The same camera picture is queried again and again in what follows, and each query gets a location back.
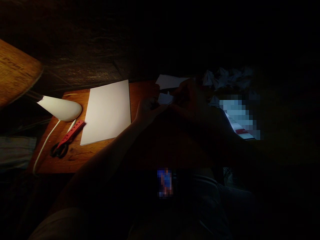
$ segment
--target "forearm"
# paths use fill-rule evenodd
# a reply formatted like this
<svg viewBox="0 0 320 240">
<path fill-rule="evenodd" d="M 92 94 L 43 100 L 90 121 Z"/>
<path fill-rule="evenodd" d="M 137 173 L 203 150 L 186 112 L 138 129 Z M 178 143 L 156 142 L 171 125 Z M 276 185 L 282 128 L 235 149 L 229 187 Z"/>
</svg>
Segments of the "forearm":
<svg viewBox="0 0 320 240">
<path fill-rule="evenodd" d="M 272 159 L 233 131 L 215 125 L 196 127 L 199 144 L 220 166 L 234 169 L 246 187 L 267 202 L 304 203 L 303 190 Z"/>
<path fill-rule="evenodd" d="M 63 208 L 84 206 L 115 174 L 127 150 L 145 127 L 138 121 L 133 122 L 86 162 L 63 189 L 49 214 Z"/>
</svg>

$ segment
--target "dark background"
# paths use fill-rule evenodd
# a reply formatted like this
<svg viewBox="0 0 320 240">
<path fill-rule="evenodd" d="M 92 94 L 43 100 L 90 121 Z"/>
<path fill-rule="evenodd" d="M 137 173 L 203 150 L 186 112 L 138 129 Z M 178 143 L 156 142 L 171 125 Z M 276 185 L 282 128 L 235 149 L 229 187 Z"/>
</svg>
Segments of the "dark background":
<svg viewBox="0 0 320 240">
<path fill-rule="evenodd" d="M 288 135 L 288 142 L 295 137 L 300 142 L 287 149 L 294 152 L 292 146 L 306 142 L 314 149 L 307 142 L 319 143 L 317 10 L 306 1 L 0 0 L 0 38 L 43 63 L 32 90 L 52 97 L 125 79 L 252 66 L 258 93 L 267 96 L 261 108 L 273 110 L 265 125 L 275 130 L 267 134 L 274 140 Z M 50 114 L 36 103 L 20 98 L 1 111 L 0 132 L 46 117 Z M 312 191 L 318 188 L 317 169 L 304 165 L 292 172 Z M 4 236 L 17 226 L 16 236 L 28 235 L 70 178 L 16 176 L 10 187 L 2 183 L 3 219 L 10 223 Z"/>
</svg>

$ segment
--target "phone screen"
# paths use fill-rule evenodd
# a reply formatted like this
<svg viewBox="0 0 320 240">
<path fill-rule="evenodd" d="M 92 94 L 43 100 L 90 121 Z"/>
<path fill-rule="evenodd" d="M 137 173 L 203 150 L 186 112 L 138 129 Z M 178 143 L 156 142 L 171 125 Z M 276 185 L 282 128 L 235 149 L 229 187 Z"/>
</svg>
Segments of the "phone screen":
<svg viewBox="0 0 320 240">
<path fill-rule="evenodd" d="M 160 199 L 166 199 L 172 196 L 172 173 L 168 168 L 160 168 L 157 171 L 159 192 L 158 197 Z"/>
</svg>

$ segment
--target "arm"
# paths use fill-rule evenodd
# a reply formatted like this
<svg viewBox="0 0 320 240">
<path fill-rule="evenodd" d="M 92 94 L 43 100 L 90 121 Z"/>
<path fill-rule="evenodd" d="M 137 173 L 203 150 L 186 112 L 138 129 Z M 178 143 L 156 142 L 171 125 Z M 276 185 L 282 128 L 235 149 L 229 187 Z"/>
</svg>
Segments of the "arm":
<svg viewBox="0 0 320 240">
<path fill-rule="evenodd" d="M 283 205 L 290 208 L 291 204 L 291 207 L 305 209 L 305 196 L 299 185 L 280 172 L 271 159 L 234 133 L 224 112 L 207 105 L 194 81 L 181 83 L 173 95 L 179 96 L 186 89 L 188 96 L 184 99 L 188 100 L 170 108 L 187 120 L 189 133 L 215 163 L 231 166 L 260 200 L 280 208 Z"/>
<path fill-rule="evenodd" d="M 139 103 L 136 119 L 110 144 L 86 162 L 58 196 L 49 215 L 69 207 L 84 207 L 115 174 L 138 135 L 162 113 L 167 105 L 151 110 L 153 98 Z"/>
</svg>

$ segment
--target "lamp cord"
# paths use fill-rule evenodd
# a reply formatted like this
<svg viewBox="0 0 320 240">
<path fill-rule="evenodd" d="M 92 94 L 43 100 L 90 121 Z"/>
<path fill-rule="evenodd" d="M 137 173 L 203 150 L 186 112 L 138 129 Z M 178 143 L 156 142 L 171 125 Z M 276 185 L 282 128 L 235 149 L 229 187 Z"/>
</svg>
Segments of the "lamp cord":
<svg viewBox="0 0 320 240">
<path fill-rule="evenodd" d="M 41 155 L 41 153 L 42 153 L 42 150 L 43 150 L 44 146 L 46 145 L 46 143 L 47 143 L 47 141 L 48 141 L 48 138 L 50 137 L 50 135 L 51 135 L 51 133 L 54 131 L 54 129 L 58 126 L 59 122 L 60 122 L 60 120 L 57 122 L 57 124 L 54 126 L 54 128 L 51 130 L 51 132 L 48 134 L 48 136 L 47 136 L 46 140 L 44 141 L 44 143 L 43 143 L 43 145 L 42 145 L 42 148 L 41 148 L 41 150 L 40 150 L 40 152 L 39 152 L 39 154 L 38 154 L 38 157 L 37 157 L 36 161 L 34 162 L 32 173 L 33 173 L 33 175 L 36 176 L 36 177 L 37 177 L 37 175 L 36 175 L 36 165 L 37 165 L 37 162 L 38 162 L 38 160 L 39 160 L 39 157 L 40 157 L 40 155 Z"/>
</svg>

